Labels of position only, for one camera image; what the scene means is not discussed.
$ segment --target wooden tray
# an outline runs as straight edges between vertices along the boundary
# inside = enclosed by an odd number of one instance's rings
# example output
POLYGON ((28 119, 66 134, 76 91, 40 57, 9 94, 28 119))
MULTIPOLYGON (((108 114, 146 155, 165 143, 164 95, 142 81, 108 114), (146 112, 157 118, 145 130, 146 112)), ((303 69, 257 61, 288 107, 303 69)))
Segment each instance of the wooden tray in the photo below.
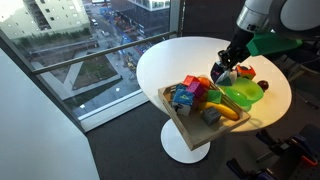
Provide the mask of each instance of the wooden tray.
MULTIPOLYGON (((177 114, 171 106, 171 89, 177 84, 164 87, 158 90, 158 96, 165 108, 167 109, 169 116, 177 126, 183 139, 187 143, 190 150, 194 150, 207 142, 210 142, 232 129, 246 123, 250 119, 250 115, 234 103, 226 95, 222 95, 221 103, 233 109, 239 115, 240 119, 237 121, 226 119, 221 116, 219 122, 208 126, 200 117, 200 113, 191 110, 189 116, 183 116, 177 114)), ((210 89, 220 89, 211 83, 210 89)))

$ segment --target white round table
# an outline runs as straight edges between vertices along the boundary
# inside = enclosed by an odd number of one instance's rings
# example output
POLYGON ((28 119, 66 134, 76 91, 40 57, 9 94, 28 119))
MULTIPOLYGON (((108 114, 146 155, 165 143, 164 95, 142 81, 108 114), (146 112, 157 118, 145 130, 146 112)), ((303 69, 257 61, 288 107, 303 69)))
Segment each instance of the white round table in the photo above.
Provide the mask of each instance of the white round table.
MULTIPOLYGON (((139 60, 139 85, 150 101, 167 113, 158 97, 158 89, 182 82, 187 75, 210 77, 213 64, 219 60, 218 51, 225 50, 228 45, 228 41, 207 37, 181 37, 156 44, 139 60)), ((266 80, 269 89, 252 105, 250 120, 233 132, 256 130, 276 122, 287 112, 292 97, 286 77, 268 59, 249 57, 241 65, 251 65, 256 72, 253 81, 266 80)), ((190 151, 172 120, 164 125, 161 142, 169 156, 182 163, 200 161, 210 148, 209 142, 190 151)))

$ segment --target window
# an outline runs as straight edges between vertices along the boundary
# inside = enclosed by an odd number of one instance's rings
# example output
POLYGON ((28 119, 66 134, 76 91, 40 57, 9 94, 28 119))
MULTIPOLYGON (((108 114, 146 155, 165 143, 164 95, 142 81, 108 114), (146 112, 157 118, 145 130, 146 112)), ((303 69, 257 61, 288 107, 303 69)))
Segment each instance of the window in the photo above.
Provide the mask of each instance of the window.
POLYGON ((154 8, 154 9, 156 9, 156 8, 164 8, 164 3, 163 2, 153 1, 152 2, 152 8, 154 8))
POLYGON ((166 1, 166 2, 165 2, 165 6, 166 6, 166 7, 169 7, 169 6, 170 6, 170 1, 166 1))
MULTIPOLYGON (((49 4, 49 1, 45 0, 40 2, 49 4)), ((150 4, 149 0, 140 2, 147 6, 150 4)), ((28 8, 25 6, 26 4, 22 8, 19 7, 19 11, 26 12, 28 8)), ((75 9, 77 12, 85 10, 96 12, 98 9, 90 3, 83 4, 82 0, 50 3, 52 11, 60 8, 64 10, 64 7, 75 9)), ((15 7, 11 8, 12 12, 19 12, 14 9, 15 7)), ((148 43, 121 48, 119 51, 110 49, 169 31, 170 8, 150 11, 128 1, 112 1, 111 8, 99 6, 99 11, 102 10, 106 13, 88 15, 64 11, 59 16, 48 19, 43 14, 49 13, 50 10, 39 8, 34 12, 30 10, 29 16, 11 17, 11 19, 8 17, 5 21, 7 23, 0 22, 1 30, 12 40, 19 53, 28 60, 28 65, 35 69, 34 75, 44 79, 48 88, 55 92, 61 106, 81 122, 87 122, 96 114, 106 112, 108 109, 120 106, 129 108, 128 104, 134 104, 128 102, 130 99, 135 99, 132 97, 146 100, 137 82, 136 66, 143 53, 160 42, 162 37, 150 40, 148 43), (127 7, 122 8, 127 10, 132 6, 135 6, 135 11, 118 11, 121 9, 119 7, 127 7), (152 18, 158 11, 165 15, 152 18), (59 25, 46 22, 58 19, 59 25), (19 24, 19 27, 11 27, 8 22, 19 24), (75 59, 82 61, 64 65, 75 59)))

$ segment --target white wall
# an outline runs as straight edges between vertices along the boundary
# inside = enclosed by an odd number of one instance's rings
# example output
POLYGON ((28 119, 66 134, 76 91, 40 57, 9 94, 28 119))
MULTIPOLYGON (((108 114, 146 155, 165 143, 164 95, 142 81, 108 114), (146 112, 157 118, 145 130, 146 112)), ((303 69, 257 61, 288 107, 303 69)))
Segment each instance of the white wall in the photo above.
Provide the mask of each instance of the white wall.
POLYGON ((0 179, 99 179, 87 138, 0 49, 0 179))

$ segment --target floor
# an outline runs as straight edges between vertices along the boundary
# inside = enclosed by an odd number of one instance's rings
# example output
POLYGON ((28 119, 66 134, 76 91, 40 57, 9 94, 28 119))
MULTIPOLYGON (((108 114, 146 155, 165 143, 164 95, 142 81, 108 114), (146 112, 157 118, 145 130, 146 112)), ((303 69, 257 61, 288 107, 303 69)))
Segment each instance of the floor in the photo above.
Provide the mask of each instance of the floor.
MULTIPOLYGON (((287 67, 281 61, 275 64, 281 69, 287 67)), ((309 123, 320 127, 319 110, 314 110, 301 98, 320 106, 319 82, 320 77, 303 75, 291 83, 293 100, 288 112, 278 122, 266 127, 274 138, 288 138, 309 123)), ((161 128, 168 119, 168 115, 147 102, 88 132, 86 136, 100 178, 229 180, 238 179, 226 166, 231 158, 237 158, 243 169, 254 171, 270 166, 277 159, 272 157, 256 163, 256 159, 268 149, 255 137, 257 131, 250 131, 228 133, 212 141, 209 153, 200 162, 179 163, 166 154, 160 142, 161 128)))

